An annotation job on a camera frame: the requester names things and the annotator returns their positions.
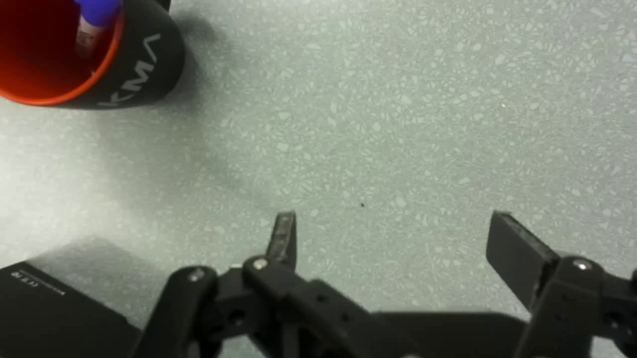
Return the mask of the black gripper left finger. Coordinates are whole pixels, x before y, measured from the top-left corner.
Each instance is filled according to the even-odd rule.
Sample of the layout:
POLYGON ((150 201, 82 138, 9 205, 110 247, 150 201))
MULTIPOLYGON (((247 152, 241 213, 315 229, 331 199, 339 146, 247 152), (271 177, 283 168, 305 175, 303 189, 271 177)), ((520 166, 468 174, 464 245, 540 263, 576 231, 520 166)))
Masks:
POLYGON ((263 255, 218 273, 176 271, 132 358, 220 358, 247 339, 265 358, 373 358, 373 315, 297 275, 297 215, 279 213, 263 255))

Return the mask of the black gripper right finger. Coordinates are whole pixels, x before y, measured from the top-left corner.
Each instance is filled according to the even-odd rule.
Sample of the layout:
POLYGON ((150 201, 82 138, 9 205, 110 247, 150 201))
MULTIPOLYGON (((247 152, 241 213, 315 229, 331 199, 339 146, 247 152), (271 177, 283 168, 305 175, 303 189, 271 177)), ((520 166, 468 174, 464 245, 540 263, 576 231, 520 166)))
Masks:
POLYGON ((506 211, 492 213, 486 259, 530 313, 516 358, 592 358, 596 339, 637 358, 636 277, 556 253, 506 211))

